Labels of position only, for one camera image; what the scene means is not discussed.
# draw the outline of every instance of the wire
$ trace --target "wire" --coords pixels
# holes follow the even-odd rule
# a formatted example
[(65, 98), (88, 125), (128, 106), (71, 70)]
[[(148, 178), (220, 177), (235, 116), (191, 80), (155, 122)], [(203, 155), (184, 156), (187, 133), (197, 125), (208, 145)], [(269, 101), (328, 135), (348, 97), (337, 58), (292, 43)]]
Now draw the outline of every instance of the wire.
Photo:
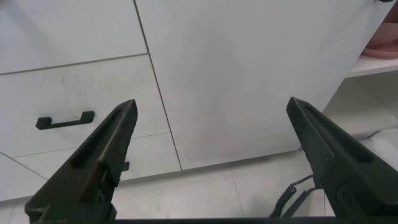
[(297, 189), (294, 186), (297, 184), (301, 184), (302, 182), (304, 182), (312, 177), (313, 177), (313, 174), (309, 175), (307, 177), (304, 177), (303, 179), (301, 179), (297, 182), (290, 184), (287, 187), (287, 189), (285, 190), (285, 192), (279, 197), (278, 202), (275, 205), (274, 211), (271, 213), (271, 215), (269, 217), (270, 218), (280, 217), (280, 215), (282, 214), (282, 210), (285, 207), (287, 201), (289, 201), (289, 199), (297, 192)]

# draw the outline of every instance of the white cabinet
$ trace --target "white cabinet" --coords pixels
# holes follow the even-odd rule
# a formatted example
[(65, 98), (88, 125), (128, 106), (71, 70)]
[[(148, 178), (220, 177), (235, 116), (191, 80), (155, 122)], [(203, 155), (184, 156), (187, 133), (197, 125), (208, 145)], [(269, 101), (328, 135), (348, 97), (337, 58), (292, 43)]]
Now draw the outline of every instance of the white cabinet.
[(36, 193), (45, 179), (0, 153), (0, 201)]
[(398, 127), (398, 71), (344, 79), (323, 113), (356, 138)]
[(182, 168), (297, 149), (289, 98), (323, 110), (393, 4), (137, 0)]
[[(148, 55), (0, 76), (0, 151), (10, 157), (78, 147), (115, 106), (135, 99), (133, 138), (169, 133)], [(92, 123), (39, 130), (38, 118), (53, 123)]]
[(0, 2), (0, 73), (147, 52), (132, 0)]

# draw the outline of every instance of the black plastic part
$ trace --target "black plastic part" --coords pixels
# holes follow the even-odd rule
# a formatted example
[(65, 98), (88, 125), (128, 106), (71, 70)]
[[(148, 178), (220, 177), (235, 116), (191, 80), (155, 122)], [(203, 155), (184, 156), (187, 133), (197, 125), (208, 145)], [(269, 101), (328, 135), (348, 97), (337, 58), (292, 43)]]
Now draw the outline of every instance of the black plastic part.
[(122, 172), (127, 171), (129, 169), (130, 169), (130, 162), (124, 162)]
[(312, 188), (310, 190), (304, 190), (300, 196), (296, 199), (296, 201), (293, 202), (293, 204), (286, 210), (286, 212), (282, 215), (284, 218), (290, 218), (294, 215), (294, 213), (297, 211), (297, 209), (300, 208), (301, 204), (305, 201), (305, 199), (315, 190), (315, 188)]
[(43, 117), (37, 119), (36, 128), (39, 130), (46, 130), (51, 128), (62, 128), (67, 126), (74, 126), (80, 124), (90, 124), (94, 120), (95, 113), (94, 111), (85, 111), (82, 112), (81, 117), (77, 121), (67, 121), (61, 123), (52, 124), (52, 119), (50, 117)]
[(398, 216), (398, 172), (309, 103), (287, 114), (337, 217)]
[(134, 100), (105, 118), (43, 187), (25, 204), (31, 223), (112, 220), (111, 205), (137, 122)]

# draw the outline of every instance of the cabinet door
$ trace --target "cabinet door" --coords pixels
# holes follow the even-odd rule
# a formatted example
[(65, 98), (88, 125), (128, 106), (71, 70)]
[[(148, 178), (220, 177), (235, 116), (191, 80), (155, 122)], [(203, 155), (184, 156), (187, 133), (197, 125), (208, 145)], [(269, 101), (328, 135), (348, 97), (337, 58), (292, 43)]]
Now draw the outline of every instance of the cabinet door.
[(394, 2), (137, 0), (183, 169), (295, 150)]
[(45, 179), (0, 153), (0, 201), (36, 193)]
[(0, 1), (0, 73), (146, 53), (132, 0)]

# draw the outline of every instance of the white shelf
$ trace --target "white shelf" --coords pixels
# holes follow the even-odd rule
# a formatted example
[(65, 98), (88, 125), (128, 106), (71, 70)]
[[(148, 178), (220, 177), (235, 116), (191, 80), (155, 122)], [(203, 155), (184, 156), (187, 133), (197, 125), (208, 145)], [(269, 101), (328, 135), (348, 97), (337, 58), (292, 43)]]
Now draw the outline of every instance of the white shelf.
[(361, 55), (351, 71), (348, 72), (347, 78), (390, 72), (394, 70), (398, 70), (398, 58), (378, 59)]
[(355, 79), (343, 81), (323, 113), (356, 138), (398, 126), (392, 113)]

